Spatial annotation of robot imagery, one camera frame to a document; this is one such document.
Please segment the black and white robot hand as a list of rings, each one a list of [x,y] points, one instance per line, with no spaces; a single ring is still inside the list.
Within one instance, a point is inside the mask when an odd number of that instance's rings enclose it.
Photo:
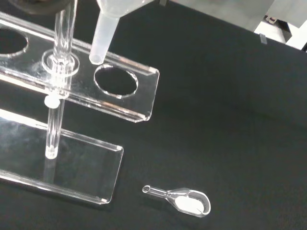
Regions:
[[[10,0],[10,3],[29,14],[48,14],[59,11],[53,0]]]

